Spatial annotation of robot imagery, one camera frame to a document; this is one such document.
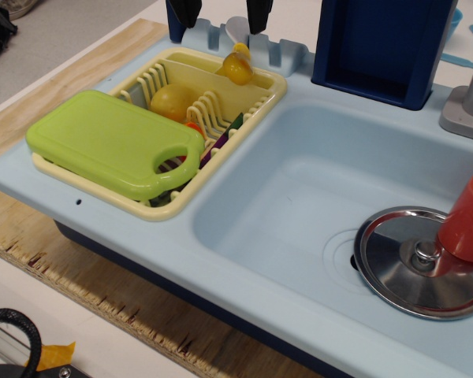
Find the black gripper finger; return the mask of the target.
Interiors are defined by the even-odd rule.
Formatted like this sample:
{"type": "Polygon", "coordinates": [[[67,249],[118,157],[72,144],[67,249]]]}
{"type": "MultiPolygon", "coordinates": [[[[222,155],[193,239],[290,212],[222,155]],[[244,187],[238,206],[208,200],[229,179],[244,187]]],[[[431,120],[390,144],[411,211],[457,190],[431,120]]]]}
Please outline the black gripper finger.
{"type": "Polygon", "coordinates": [[[257,35],[266,30],[269,14],[273,7],[273,0],[247,0],[249,30],[257,35]]]}
{"type": "Polygon", "coordinates": [[[201,8],[201,0],[173,0],[173,11],[186,28],[195,26],[201,8]]]}

